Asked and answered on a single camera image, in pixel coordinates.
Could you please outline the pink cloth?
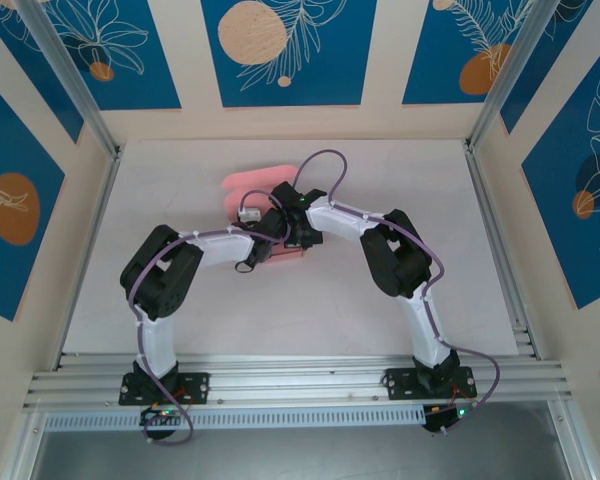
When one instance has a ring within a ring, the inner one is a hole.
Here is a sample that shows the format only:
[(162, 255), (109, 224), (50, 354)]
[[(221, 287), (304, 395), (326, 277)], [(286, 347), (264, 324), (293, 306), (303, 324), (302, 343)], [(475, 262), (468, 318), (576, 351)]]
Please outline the pink cloth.
[[(224, 209), (227, 217), (231, 221), (238, 220), (240, 201), (248, 191), (271, 192), (275, 186), (284, 181), (291, 183), (297, 172), (297, 166), (281, 164), (228, 175), (221, 182), (222, 189), (227, 192), (224, 199)], [(257, 208), (264, 215), (266, 211), (273, 207), (273, 204), (265, 195), (253, 194), (247, 198), (244, 206), (245, 208)], [(299, 247), (284, 248), (278, 245), (273, 248), (272, 257), (266, 263), (300, 259), (303, 255), (303, 251)]]

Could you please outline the grey metal sheet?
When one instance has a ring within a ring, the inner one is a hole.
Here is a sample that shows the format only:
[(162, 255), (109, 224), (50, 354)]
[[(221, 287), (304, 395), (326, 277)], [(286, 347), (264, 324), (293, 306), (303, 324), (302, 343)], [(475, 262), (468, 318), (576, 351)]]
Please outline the grey metal sheet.
[(570, 480), (552, 439), (413, 427), (202, 431), (179, 447), (135, 433), (49, 433), (32, 480)]

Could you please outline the aluminium mounting rail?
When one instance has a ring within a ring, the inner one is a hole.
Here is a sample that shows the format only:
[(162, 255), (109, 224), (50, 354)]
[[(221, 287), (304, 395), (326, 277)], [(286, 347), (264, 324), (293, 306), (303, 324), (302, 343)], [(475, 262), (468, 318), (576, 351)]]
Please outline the aluminium mounting rail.
[[(54, 371), (34, 373), (24, 399), (27, 411), (115, 409), (131, 354), (64, 355)], [(504, 356), (494, 363), (464, 356), (484, 394), (500, 381), (494, 402), (569, 399), (572, 388), (555, 360)], [(408, 356), (272, 356), (185, 354), (183, 372), (210, 376), (207, 405), (213, 407), (342, 406), (385, 403), (381, 377), (409, 367)]]

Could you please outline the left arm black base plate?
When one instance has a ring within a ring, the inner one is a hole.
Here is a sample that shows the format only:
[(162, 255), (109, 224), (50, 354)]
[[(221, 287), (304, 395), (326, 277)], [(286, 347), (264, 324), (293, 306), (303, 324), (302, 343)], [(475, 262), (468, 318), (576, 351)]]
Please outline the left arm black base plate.
[[(171, 373), (161, 383), (178, 402), (204, 405), (209, 393), (209, 379), (207, 373)], [(127, 373), (123, 377), (119, 405), (149, 406), (167, 403), (171, 403), (171, 400), (144, 371)]]

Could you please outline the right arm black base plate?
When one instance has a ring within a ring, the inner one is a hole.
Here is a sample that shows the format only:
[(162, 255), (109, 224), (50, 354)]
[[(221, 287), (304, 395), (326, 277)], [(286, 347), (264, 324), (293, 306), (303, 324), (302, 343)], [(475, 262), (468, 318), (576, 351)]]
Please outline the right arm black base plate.
[(469, 367), (459, 367), (447, 377), (417, 368), (390, 368), (381, 377), (381, 385), (390, 400), (473, 399), (478, 395), (473, 377)]

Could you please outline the aluminium table side rail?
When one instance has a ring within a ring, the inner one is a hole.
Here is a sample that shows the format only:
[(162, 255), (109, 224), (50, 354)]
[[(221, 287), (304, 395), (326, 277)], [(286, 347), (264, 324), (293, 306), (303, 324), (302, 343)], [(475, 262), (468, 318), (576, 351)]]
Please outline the aluminium table side rail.
[(542, 358), (542, 353), (538, 349), (536, 339), (534, 338), (532, 328), (530, 327), (528, 311), (524, 304), (520, 288), (505, 248), (494, 205), (491, 201), (479, 162), (473, 153), (473, 150), (470, 148), (468, 140), (463, 141), (463, 150), (486, 229), (510, 323), (516, 338), (516, 343), (518, 344), (518, 352), (521, 356), (540, 360)]
[(66, 337), (69, 331), (71, 319), (73, 317), (79, 293), (82, 288), (84, 278), (87, 272), (89, 261), (93, 252), (93, 248), (99, 233), (100, 225), (106, 211), (106, 206), (109, 201), (113, 184), (116, 179), (116, 175), (119, 169), (120, 158), (123, 146), (117, 146), (115, 148), (113, 156), (107, 163), (106, 176), (101, 182), (98, 196), (92, 201), (92, 208), (89, 217), (88, 227), (89, 230), (82, 236), (83, 245), (81, 246), (80, 256), (78, 257), (79, 263), (77, 264), (76, 275), (71, 285), (70, 296), (67, 300), (66, 306), (63, 310), (62, 325), (60, 333), (56, 339), (55, 345), (52, 349), (53, 355), (49, 360), (49, 368), (55, 371), (59, 368), (61, 356), (63, 355), (63, 347), (66, 341)]

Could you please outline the aluminium corner post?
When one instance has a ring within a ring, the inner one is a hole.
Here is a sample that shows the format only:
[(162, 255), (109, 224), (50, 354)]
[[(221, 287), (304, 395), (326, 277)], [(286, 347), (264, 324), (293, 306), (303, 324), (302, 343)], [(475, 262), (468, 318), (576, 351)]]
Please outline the aluminium corner post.
[(505, 63), (488, 93), (478, 118), (472, 127), (466, 147), (474, 154), (484, 142), (493, 122), (515, 85), (531, 53), (543, 34), (559, 0), (534, 0), (529, 16), (522, 24)]
[(119, 144), (106, 125), (95, 99), (42, 6), (36, 0), (13, 0), (13, 2), (85, 124), (102, 149), (116, 159)]

